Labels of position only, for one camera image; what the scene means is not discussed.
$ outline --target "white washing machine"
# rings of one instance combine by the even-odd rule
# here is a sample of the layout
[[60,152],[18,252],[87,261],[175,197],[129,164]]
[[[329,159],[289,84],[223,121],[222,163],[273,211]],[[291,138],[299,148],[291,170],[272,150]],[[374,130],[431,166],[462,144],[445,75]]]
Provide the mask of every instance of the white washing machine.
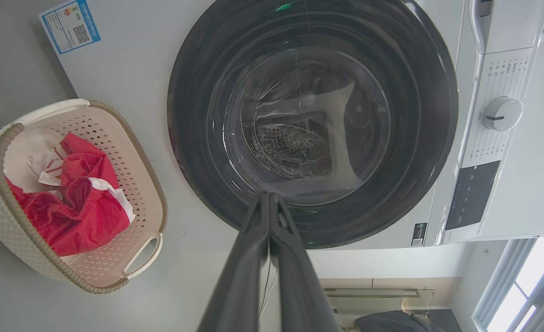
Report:
[[143,145],[166,236],[229,248],[274,190],[307,248],[406,248],[479,234],[544,0],[76,0],[40,20],[78,96]]

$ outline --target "washing machine door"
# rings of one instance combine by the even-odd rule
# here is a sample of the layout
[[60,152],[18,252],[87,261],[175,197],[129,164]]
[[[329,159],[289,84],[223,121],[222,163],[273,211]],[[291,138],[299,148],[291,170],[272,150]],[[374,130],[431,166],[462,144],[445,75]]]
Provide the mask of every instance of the washing machine door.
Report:
[[280,193],[307,248],[352,243],[433,185],[458,113],[452,61],[410,0],[217,0],[173,68],[171,143],[204,203],[239,229]]

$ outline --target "black sticker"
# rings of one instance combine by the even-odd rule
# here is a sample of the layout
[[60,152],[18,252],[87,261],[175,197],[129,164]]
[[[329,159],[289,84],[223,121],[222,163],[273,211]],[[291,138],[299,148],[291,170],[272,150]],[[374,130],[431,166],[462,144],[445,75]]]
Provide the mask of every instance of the black sticker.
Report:
[[427,223],[415,224],[415,229],[413,230],[413,240],[411,241],[412,246],[421,246],[424,244],[425,230],[427,228]]

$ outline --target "black wire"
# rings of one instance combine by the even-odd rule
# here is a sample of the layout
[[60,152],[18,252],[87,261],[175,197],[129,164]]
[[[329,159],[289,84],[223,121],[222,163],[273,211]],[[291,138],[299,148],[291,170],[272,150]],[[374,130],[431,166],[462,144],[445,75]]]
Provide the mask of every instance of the black wire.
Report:
[[259,315],[262,315],[263,302],[266,300],[266,290],[268,288],[268,281],[270,280],[270,268],[272,267],[272,259],[270,259],[270,264],[268,265],[268,277],[266,278],[266,286],[263,288],[263,298],[262,305],[259,306]]

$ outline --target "laundry basket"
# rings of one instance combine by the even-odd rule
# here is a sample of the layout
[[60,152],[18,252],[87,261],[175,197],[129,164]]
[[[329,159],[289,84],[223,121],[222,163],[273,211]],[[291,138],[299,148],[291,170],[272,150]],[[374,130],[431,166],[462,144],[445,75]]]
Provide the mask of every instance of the laundry basket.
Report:
[[[24,149],[35,149],[37,145],[29,143],[32,133],[42,131],[56,133],[59,140],[72,133],[108,155],[136,217],[105,246],[83,254],[57,256],[15,200],[4,171],[13,168],[12,174],[16,174],[15,169],[19,172],[27,167],[23,158],[16,160],[16,151],[23,155]],[[155,261],[163,243],[166,216],[162,190],[141,145],[128,124],[108,105],[84,99],[61,101],[0,130],[0,240],[39,273],[96,294],[118,290]],[[156,239],[156,246],[151,256],[134,271],[127,271],[152,239]]]

